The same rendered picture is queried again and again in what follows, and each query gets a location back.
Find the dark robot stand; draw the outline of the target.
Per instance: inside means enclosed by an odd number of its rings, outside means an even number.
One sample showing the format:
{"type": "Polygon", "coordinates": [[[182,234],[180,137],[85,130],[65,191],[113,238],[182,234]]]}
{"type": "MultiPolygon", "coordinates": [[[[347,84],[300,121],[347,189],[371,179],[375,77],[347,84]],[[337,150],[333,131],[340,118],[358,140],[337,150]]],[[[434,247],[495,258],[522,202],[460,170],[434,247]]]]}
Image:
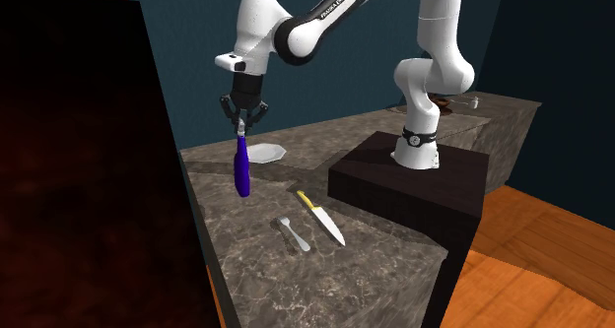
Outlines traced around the dark robot stand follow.
{"type": "Polygon", "coordinates": [[[391,156],[393,134],[376,131],[328,170],[327,195],[442,246],[443,262],[421,328],[440,328],[479,227],[489,156],[439,145],[438,169],[409,169],[391,156]]]}

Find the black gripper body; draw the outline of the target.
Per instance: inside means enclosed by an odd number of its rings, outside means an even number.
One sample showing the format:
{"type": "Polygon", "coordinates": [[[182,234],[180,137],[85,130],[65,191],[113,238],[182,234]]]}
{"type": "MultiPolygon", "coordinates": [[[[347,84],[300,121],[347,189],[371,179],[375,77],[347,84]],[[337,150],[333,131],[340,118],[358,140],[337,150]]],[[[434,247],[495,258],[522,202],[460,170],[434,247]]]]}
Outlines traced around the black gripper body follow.
{"type": "Polygon", "coordinates": [[[255,109],[261,103],[263,75],[235,72],[230,93],[231,101],[239,109],[255,109]]]}

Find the dark brown tall cabinet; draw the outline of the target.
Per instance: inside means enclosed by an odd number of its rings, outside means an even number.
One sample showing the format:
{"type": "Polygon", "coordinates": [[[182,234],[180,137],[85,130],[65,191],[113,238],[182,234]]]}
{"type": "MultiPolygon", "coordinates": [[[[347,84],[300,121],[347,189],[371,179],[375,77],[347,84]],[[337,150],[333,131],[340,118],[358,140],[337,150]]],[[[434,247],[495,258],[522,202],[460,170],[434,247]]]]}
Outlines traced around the dark brown tall cabinet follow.
{"type": "Polygon", "coordinates": [[[131,0],[0,0],[0,328],[227,328],[131,0]]]}

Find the white plate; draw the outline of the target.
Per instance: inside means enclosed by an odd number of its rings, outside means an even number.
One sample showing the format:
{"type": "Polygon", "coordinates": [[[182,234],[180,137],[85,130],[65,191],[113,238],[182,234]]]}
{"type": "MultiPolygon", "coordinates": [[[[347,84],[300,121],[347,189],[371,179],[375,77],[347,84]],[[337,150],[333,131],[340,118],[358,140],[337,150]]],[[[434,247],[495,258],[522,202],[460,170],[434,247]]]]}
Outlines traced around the white plate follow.
{"type": "Polygon", "coordinates": [[[261,143],[248,146],[248,160],[254,164],[268,164],[281,160],[287,151],[278,144],[261,143]]]}

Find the silver fork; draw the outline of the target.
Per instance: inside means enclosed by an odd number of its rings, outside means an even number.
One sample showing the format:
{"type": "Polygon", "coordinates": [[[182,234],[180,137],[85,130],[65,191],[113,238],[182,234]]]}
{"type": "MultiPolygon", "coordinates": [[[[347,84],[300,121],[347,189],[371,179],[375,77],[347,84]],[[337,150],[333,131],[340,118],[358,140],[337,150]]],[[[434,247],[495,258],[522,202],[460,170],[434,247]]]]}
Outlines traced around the silver fork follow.
{"type": "Polygon", "coordinates": [[[296,242],[298,243],[302,251],[304,252],[310,251],[310,245],[293,230],[293,228],[291,227],[290,220],[287,217],[281,216],[281,217],[278,217],[277,220],[282,226],[288,229],[288,231],[294,237],[294,239],[296,240],[296,242]]]}

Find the brown bowl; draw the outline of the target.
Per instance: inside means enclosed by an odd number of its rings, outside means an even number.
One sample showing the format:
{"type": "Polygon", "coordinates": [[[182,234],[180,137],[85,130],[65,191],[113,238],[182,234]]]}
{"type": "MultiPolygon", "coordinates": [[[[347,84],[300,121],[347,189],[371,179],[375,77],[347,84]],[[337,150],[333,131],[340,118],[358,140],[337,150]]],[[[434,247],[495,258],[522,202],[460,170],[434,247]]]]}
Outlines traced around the brown bowl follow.
{"type": "Polygon", "coordinates": [[[428,94],[428,97],[430,101],[439,108],[441,115],[452,114],[452,110],[448,107],[450,104],[449,99],[441,98],[436,94],[428,94]]]}

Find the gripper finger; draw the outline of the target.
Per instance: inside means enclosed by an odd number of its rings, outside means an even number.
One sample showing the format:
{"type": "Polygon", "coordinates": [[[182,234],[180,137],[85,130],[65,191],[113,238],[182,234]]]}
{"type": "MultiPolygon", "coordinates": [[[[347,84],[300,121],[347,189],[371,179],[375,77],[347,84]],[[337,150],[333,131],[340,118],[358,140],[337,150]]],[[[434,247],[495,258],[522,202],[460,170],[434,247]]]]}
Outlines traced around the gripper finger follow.
{"type": "Polygon", "coordinates": [[[261,101],[258,105],[258,111],[253,114],[252,110],[246,114],[246,120],[244,122],[245,128],[250,129],[255,123],[258,123],[264,115],[268,112],[268,104],[261,101]]]}
{"type": "Polygon", "coordinates": [[[236,128],[242,127],[241,109],[233,104],[230,95],[222,95],[220,97],[220,105],[227,118],[236,128]]]}

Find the blue handled kitchen tool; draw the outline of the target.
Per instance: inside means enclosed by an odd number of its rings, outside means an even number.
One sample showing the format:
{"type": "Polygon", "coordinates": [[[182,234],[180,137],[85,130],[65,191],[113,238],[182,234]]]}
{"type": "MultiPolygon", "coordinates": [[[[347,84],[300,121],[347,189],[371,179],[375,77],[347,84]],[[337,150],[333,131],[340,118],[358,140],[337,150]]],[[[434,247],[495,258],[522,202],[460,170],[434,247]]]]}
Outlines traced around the blue handled kitchen tool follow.
{"type": "Polygon", "coordinates": [[[240,118],[237,130],[237,151],[234,157],[234,179],[237,193],[240,197],[250,194],[249,159],[245,139],[245,123],[240,118]]]}

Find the yellow handled knife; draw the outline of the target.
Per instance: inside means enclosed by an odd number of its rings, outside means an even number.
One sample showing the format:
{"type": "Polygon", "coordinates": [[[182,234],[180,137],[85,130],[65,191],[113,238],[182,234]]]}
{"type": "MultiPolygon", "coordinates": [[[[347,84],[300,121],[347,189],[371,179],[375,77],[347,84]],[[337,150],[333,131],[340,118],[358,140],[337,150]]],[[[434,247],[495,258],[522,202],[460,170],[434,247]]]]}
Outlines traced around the yellow handled knife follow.
{"type": "Polygon", "coordinates": [[[304,191],[298,190],[298,196],[301,200],[307,205],[307,207],[311,210],[313,215],[321,222],[321,224],[327,229],[327,231],[342,245],[346,245],[345,238],[341,232],[341,230],[337,227],[337,225],[333,222],[331,217],[325,212],[322,207],[315,206],[307,197],[304,191]]]}

